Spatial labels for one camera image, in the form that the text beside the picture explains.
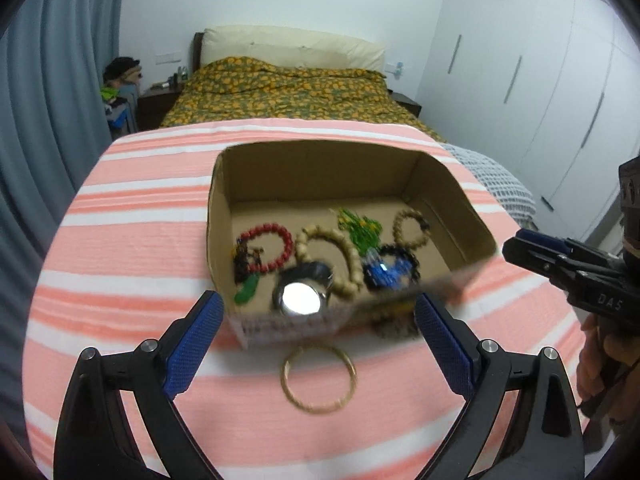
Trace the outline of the gold bangle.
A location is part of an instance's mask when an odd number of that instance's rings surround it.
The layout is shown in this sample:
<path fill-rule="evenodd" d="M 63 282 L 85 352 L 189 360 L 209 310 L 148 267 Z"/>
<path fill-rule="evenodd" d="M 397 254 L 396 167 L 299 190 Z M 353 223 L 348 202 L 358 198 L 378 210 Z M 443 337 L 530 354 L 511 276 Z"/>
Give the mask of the gold bangle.
<path fill-rule="evenodd" d="M 299 344 L 288 352 L 279 375 L 288 403 L 309 415 L 341 411 L 358 386 L 352 358 L 344 350 L 320 342 Z"/>

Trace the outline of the blue dial wristwatch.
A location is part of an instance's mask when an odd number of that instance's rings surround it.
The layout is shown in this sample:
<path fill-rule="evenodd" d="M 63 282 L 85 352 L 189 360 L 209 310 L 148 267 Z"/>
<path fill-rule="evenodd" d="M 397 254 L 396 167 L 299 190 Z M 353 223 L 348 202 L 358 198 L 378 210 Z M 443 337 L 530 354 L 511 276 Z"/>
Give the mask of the blue dial wristwatch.
<path fill-rule="evenodd" d="M 273 309 L 286 316 L 318 314 L 329 304 L 333 279 L 333 270 L 318 260 L 285 269 L 273 289 Z"/>

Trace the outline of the red bead bracelet amber bead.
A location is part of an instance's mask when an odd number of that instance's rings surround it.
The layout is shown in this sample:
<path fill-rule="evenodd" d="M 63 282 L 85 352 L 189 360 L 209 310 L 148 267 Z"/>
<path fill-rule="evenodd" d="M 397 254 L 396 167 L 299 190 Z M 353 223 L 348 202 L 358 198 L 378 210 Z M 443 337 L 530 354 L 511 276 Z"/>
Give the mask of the red bead bracelet amber bead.
<path fill-rule="evenodd" d="M 282 250 L 277 257 L 268 260 L 265 248 L 254 245 L 254 241 L 263 236 L 280 238 Z M 277 223 L 258 224 L 242 232 L 235 241 L 232 252 L 234 281 L 244 283 L 250 276 L 262 276 L 281 270 L 291 259 L 294 252 L 294 240 L 291 232 Z"/>

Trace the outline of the white wardrobe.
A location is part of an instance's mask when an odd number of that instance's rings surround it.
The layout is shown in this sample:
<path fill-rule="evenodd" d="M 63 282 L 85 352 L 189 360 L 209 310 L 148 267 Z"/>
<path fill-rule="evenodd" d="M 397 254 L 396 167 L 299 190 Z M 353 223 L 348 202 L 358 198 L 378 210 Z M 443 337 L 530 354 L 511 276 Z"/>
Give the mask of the white wardrobe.
<path fill-rule="evenodd" d="M 542 232 L 611 232 L 639 151 L 639 49 L 610 0 L 442 0 L 418 99 L 529 189 Z"/>

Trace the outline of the right dark bedside table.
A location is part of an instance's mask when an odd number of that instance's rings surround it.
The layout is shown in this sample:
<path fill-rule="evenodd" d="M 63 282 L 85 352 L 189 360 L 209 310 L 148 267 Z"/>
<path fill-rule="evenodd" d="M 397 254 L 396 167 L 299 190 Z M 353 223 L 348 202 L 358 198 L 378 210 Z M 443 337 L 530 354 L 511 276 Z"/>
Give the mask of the right dark bedside table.
<path fill-rule="evenodd" d="M 398 105 L 408 110 L 408 112 L 413 114 L 414 117 L 420 116 L 422 106 L 416 101 L 413 101 L 412 99 L 408 98 L 408 96 L 405 96 L 400 92 L 390 91 L 390 98 L 393 101 L 395 101 Z"/>

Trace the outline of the dark bedside table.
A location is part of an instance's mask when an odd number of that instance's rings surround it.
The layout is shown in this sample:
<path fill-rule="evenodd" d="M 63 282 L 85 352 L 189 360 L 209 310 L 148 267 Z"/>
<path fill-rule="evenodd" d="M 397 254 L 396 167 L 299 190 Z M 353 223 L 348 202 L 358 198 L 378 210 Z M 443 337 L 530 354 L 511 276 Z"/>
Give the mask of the dark bedside table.
<path fill-rule="evenodd" d="M 393 101 L 395 101 L 398 105 L 408 110 L 408 112 L 413 114 L 414 117 L 420 116 L 422 106 L 416 101 L 413 101 L 412 99 L 408 98 L 408 96 L 405 96 L 400 92 L 390 91 L 390 98 Z"/>
<path fill-rule="evenodd" d="M 137 125 L 140 131 L 160 128 L 165 116 L 175 105 L 182 92 L 181 87 L 153 89 L 138 99 Z"/>

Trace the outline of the pink striped bed cover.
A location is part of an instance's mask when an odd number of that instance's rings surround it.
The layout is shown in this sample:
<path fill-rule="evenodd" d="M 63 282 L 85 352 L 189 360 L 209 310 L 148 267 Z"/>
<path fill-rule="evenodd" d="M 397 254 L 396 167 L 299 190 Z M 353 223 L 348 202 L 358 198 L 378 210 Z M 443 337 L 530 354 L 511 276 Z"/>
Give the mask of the pink striped bed cover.
<path fill-rule="evenodd" d="M 253 119 L 133 134 L 115 142 L 55 235 L 32 300 L 23 354 L 32 455 L 50 474 L 58 418 L 82 349 L 127 352 L 160 336 L 209 288 L 207 193 L 233 144 L 348 139 L 424 151 L 460 182 L 496 240 L 515 222 L 435 139 L 409 126 Z M 281 349 L 249 352 L 219 330 L 177 408 L 227 479 L 412 479 L 460 411 L 422 340 L 338 337 L 358 387 L 341 411 L 314 416 L 285 399 Z"/>

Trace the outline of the printed cardboard box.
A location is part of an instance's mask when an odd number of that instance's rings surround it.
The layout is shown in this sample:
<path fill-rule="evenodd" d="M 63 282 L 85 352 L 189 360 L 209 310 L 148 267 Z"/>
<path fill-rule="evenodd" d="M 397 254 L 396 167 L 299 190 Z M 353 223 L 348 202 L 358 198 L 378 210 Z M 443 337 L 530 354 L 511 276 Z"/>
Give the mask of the printed cardboard box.
<path fill-rule="evenodd" d="M 448 155 L 331 140 L 258 142 L 227 148 L 208 193 L 206 259 L 241 346 L 257 348 L 334 334 L 374 312 L 410 307 L 418 292 L 460 294 L 497 244 L 454 176 Z M 294 252 L 281 270 L 234 281 L 239 235 L 285 226 Z M 270 260 L 279 237 L 254 245 Z M 325 262 L 334 273 L 318 314 L 274 310 L 279 274 Z"/>

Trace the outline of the cream headboard pillow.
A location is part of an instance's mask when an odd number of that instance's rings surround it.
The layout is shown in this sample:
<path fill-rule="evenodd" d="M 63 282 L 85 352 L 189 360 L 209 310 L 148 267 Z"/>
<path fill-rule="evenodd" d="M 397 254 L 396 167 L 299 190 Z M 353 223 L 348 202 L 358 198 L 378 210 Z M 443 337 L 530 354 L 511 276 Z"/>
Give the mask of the cream headboard pillow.
<path fill-rule="evenodd" d="M 206 28 L 200 50 L 194 50 L 198 66 L 223 58 L 254 58 L 287 68 L 361 68 L 382 73 L 385 48 L 367 40 L 292 27 L 224 25 Z"/>

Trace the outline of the yellow floral quilt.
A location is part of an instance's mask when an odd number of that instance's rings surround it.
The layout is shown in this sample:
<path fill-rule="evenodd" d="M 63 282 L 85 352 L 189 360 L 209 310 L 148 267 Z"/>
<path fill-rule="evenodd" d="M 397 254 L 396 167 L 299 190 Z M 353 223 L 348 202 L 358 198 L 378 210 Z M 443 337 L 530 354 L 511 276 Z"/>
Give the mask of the yellow floral quilt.
<path fill-rule="evenodd" d="M 229 56 L 197 70 L 160 125 L 253 118 L 407 125 L 445 141 L 392 99 L 384 75 L 375 70 L 281 67 L 248 56 Z"/>

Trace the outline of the clothes pile with black hat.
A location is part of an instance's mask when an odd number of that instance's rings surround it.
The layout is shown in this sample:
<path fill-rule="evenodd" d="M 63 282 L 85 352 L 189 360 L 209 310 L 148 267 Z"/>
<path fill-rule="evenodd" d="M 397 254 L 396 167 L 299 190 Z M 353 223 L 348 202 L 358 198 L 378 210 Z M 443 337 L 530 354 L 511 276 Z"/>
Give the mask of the clothes pile with black hat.
<path fill-rule="evenodd" d="M 137 58 L 119 56 L 103 71 L 100 93 L 113 140 L 136 133 L 142 66 Z"/>

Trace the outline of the blue curtain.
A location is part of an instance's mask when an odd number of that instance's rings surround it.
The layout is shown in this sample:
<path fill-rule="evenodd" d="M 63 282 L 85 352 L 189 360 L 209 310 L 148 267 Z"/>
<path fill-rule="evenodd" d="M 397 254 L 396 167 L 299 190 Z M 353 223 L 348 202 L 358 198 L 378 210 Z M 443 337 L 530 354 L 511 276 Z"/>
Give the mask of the blue curtain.
<path fill-rule="evenodd" d="M 1 0 L 1 418 L 28 443 L 30 305 L 64 214 L 112 142 L 100 96 L 122 0 Z"/>

